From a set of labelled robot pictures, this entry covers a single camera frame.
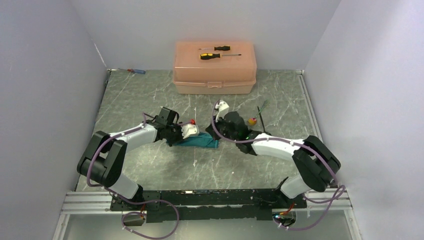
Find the yellow screwdriver handle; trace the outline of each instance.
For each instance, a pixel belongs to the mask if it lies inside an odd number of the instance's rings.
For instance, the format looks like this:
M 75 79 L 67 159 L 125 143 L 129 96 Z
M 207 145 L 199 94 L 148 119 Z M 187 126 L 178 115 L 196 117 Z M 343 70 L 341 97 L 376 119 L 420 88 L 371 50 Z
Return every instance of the yellow screwdriver handle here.
M 209 60 L 209 59 L 216 59 L 216 58 L 221 58 L 221 54 L 220 53 L 202 53 L 202 54 L 200 54 L 201 60 Z

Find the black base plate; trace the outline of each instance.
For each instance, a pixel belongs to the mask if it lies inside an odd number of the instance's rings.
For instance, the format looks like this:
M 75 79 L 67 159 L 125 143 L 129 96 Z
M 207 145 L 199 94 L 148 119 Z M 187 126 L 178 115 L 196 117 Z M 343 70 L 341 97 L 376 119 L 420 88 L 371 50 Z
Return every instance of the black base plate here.
M 178 208 L 180 220 L 242 218 L 271 220 L 272 209 L 288 209 L 292 202 L 295 203 L 295 209 L 307 207 L 301 195 L 290 199 L 288 203 L 279 201 L 272 188 L 144 191 L 143 196 L 146 201 L 162 199 L 171 202 Z M 136 211 L 141 207 L 140 205 L 127 206 L 118 197 L 113 197 L 110 210 Z M 145 209 L 147 223 L 161 223 L 176 219 L 174 209 L 165 203 L 148 203 Z

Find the blue screwdriver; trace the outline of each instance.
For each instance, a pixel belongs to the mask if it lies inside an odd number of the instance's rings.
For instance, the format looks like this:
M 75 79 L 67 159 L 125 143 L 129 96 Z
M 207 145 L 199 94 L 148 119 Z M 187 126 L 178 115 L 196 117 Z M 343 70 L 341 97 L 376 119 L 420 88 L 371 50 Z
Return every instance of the blue screwdriver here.
M 119 70 L 127 70 L 130 73 L 136 73 L 136 74 L 146 74 L 145 70 L 140 70 L 140 69 L 123 69 L 123 68 L 118 68 Z

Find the toolbox latch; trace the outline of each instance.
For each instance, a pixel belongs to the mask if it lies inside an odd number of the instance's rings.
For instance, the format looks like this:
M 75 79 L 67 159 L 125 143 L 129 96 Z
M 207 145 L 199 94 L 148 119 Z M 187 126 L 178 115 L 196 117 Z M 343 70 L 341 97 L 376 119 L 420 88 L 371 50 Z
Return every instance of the toolbox latch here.
M 207 87 L 208 88 L 222 88 L 223 87 L 223 83 L 220 81 L 209 81 L 207 82 Z

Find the floor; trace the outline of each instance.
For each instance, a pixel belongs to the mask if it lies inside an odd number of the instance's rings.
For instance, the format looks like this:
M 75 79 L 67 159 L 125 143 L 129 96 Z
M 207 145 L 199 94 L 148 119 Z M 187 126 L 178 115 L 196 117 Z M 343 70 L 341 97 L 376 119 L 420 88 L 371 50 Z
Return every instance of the floor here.
M 113 71 L 98 111 L 94 131 L 119 132 L 141 123 L 142 112 L 157 115 L 161 106 L 180 114 L 180 121 L 195 119 L 201 131 L 209 125 L 212 105 L 226 101 L 245 120 L 262 111 L 266 131 L 273 136 L 304 139 L 313 135 L 310 112 L 296 72 L 258 70 L 250 94 L 183 95 L 172 83 L 172 71 L 146 74 Z M 261 130 L 261 125 L 253 127 Z M 126 154 L 123 173 L 145 190 L 274 188 L 287 176 L 299 174 L 291 161 L 242 153 L 233 143 L 219 148 L 169 147 L 164 141 L 143 145 Z M 77 191 L 100 191 L 81 176 Z

